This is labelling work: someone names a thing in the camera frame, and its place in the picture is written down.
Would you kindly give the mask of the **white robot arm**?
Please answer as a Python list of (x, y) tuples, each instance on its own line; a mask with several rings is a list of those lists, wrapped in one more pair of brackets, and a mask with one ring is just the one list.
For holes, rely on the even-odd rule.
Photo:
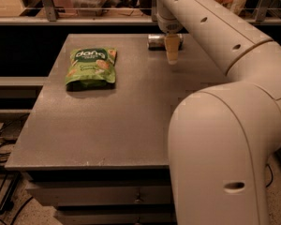
[(174, 110), (168, 157), (178, 225), (269, 225), (265, 166), (281, 147), (281, 46), (215, 0), (157, 0), (228, 83)]

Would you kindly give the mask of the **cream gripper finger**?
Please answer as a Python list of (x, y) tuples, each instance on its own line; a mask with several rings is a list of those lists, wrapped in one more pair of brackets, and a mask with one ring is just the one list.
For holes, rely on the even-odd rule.
[(167, 59), (170, 65), (174, 65), (178, 60), (180, 38), (177, 34), (168, 34), (164, 38)]

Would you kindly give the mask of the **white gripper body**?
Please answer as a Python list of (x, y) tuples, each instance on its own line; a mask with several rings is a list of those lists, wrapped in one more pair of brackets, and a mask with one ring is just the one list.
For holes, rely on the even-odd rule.
[(160, 0), (156, 0), (156, 18), (160, 30), (166, 34), (178, 34), (183, 29), (183, 26)]

